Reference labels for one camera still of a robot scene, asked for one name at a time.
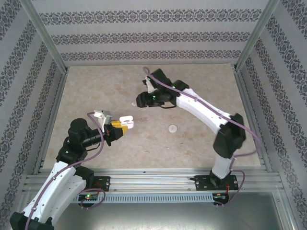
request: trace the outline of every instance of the metal plate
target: metal plate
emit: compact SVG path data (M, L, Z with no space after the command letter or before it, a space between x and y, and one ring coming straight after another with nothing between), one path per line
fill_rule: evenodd
M217 190L215 186L210 182L209 175L197 175L194 177L196 191L214 191ZM226 185L229 185L229 190L238 190L238 181L235 175L229 175L225 177L223 184L221 184L218 190L226 190Z
M84 204L99 203L104 197L98 195L96 201L84 201ZM79 203L82 197L76 197L72 204ZM107 194L104 204L154 204L154 203L212 203L214 202L211 193L197 194Z
M280 229L283 227L268 193L239 194L225 208L210 203L102 204L87 211L71 204L55 225L55 230Z
M108 192L110 188L110 180L111 177L109 176L95 176L93 188L101 188L105 192Z

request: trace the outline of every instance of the beige floor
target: beige floor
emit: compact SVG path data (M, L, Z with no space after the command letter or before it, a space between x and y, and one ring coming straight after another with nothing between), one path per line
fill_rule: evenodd
M90 168L193 168L212 167L213 132L189 112L174 108L138 108L136 96L146 90L143 66L71 67L47 151L44 168L51 168L62 147L70 122L93 110L109 110L113 119L132 115L135 126L120 140L105 144L103 152L83 166ZM248 125L236 81L229 64L152 65L172 81L186 82L199 96L230 114L240 113ZM175 124L177 133L168 132ZM239 152L255 148L251 135ZM235 166L260 166L257 155L239 158Z

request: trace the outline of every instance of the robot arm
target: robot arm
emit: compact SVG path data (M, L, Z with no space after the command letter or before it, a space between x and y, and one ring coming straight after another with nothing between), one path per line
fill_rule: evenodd
M186 83L177 80L174 83L168 79L161 69L157 69L151 73L156 79L162 83L176 88L189 95L193 95L197 100L193 100L190 97L181 93L167 89L164 86L159 85L153 81L150 76L146 76L143 83L147 86L148 91L142 92L136 98L137 106L143 107L162 107L165 102L170 102L173 106L178 106L187 110L195 115L199 120L205 123L216 135L213 148L217 153L215 164L211 171L211 183L218 188L222 180L230 174L230 165L232 162L232 156L234 152L239 149L244 140L246 139L245 131L230 122L222 119L204 105L200 101L205 102L209 107L225 117L228 117L243 125L243 118L239 114L234 116L225 113L207 101L199 97L193 89L191 89Z
M111 121L112 115L108 111L95 111L94 116L98 118L103 130L103 138L109 146L112 141L122 137L127 129L133 128L134 125L132 116L121 117L119 121ZM71 201L85 188L94 187L94 171L78 164L67 168L55 178L55 175L68 165L84 160L87 156L87 147L101 142L98 129L91 130L86 120L82 118L71 122L68 134L56 158L57 162L37 195L22 213L14 212L11 216L10 223L13 230L25 229L28 217L40 195L42 196L31 216L28 229L53 230L53 226ZM53 181L42 194L42 190L52 179Z

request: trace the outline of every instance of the purple cable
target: purple cable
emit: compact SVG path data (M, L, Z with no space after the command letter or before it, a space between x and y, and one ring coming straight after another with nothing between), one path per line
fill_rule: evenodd
M239 194L239 192L240 192L240 190L241 190L241 188L242 188L242 186L243 186L243 184L244 184L244 181L245 181L245 172L244 172L243 170L234 169L234 170L232 170L232 171L233 171L233 172L240 172L240 173L242 173L243 178L242 178L242 182L241 182L241 184L240 184L238 190L236 191L236 193L234 194L234 196L231 198L231 200L228 201L225 205L229 205L231 202L233 202L233 200L235 199L235 197Z
M250 155L252 155L252 154L255 154L256 152L260 152L261 141L260 141L259 137L257 136L257 134L254 133L253 131L251 131L249 128L245 127L244 125L242 125L242 124L240 124L240 123L238 123L238 122L236 122L236 121L231 120L231 119L228 118L228 117L223 116L222 114L220 114L219 112L215 111L215 110L212 109L210 106L208 106L208 105L207 105L205 102L203 102L202 100L198 100L197 97L194 97L194 96L192 96L192 95L190 95L190 94L188 94L188 93L186 93L186 92L183 92L183 91L181 91L181 90L178 90L178 89L176 89L176 88L173 88L173 87L170 87L170 86L164 84L163 82L161 82L161 81L159 81L158 79L156 79L156 78L149 72L149 69L148 69L147 67L143 67L143 70L144 70L144 72L147 74L147 76L150 76L150 78L153 79L155 82L157 82L159 85L162 85L162 86L164 86L165 88L168 88L168 89L173 90L173 91L175 91L175 92L178 92L178 93L180 93L180 94L182 94L182 95L185 95L185 96L187 96L187 97L189 97L189 98L191 98L191 99L193 99L193 100L195 100L195 101L198 101L199 103L201 103L203 106L205 106L207 109L209 109L211 112L215 113L216 115L218 115L218 116L221 117L222 119L225 119L226 121L228 121L228 122L230 122L230 123L233 123L234 125L236 125L236 126L242 128L242 129L244 129L245 131L249 132L249 133L257 140L258 145L256 145L256 150L254 150L254 151L252 151L252 152L249 152L249 153L237 154L237 155L235 155L235 156L233 156L233 157L245 157L245 156L250 156ZM229 167L230 170L231 170L233 164L234 164L234 159L232 159L232 162L230 163L230 167Z
M83 207L82 204L83 204L83 202L86 201L86 200L82 200L82 201L81 201L81 204L80 204L80 206L81 206L82 209L85 208L86 210L89 210L89 209L92 209L92 208L94 208L94 207L97 207L97 206L100 205L100 204L105 200L105 198L106 198L106 192L105 192L103 189L101 189L101 188L89 188L89 189L85 189L85 190L81 191L79 194L85 193L85 192L91 192L91 191L103 192L103 193L104 193L104 198L102 198L101 201L99 201L97 204L94 204L94 205L92 205L92 206L90 206L90 207Z
M102 133L102 130L101 130L99 124L98 124L98 123L95 121L95 119L92 117L92 114L94 114L94 112L88 113L87 116L88 116L88 117L93 121L93 123L96 125L96 127L97 127L97 129L98 129L98 132L99 132L99 134L100 134L100 137L101 137L101 146L100 146L99 151L98 151L94 156L92 156L92 157L90 157L90 158L88 158L88 159L85 159L85 160L82 160L82 161L78 161L78 162L76 162L76 163L73 163L73 164L70 164L70 165L66 166L65 168L63 168L63 169L61 169L60 171L58 171L58 172L48 181L48 183L47 183L46 186L43 188L42 192L39 194L37 200L35 201L35 203L34 203L34 205L33 205L33 208L32 208L32 210L31 210L31 212L30 212L30 215L29 215L29 217L28 217L28 220L27 220L27 222L26 222L26 224L25 224L25 229L24 229L24 230L28 230L29 224L30 224L30 220L31 220L31 217L32 217L33 214L34 214L34 212L35 212L35 210L36 210L36 207L37 207L37 205L38 205L40 199L42 198L42 196L43 196L43 194L45 193L45 191L47 190L47 188L51 185L51 183L52 183L62 172L64 172L65 170L67 170L67 169L69 169L69 168L71 168L71 167L73 167L73 166L75 166L75 165L82 164L82 163L84 163L84 162L90 161L90 160L92 160L93 158L97 157L97 156L102 152L102 149L103 149L103 147L104 147L104 135L103 135L103 133Z

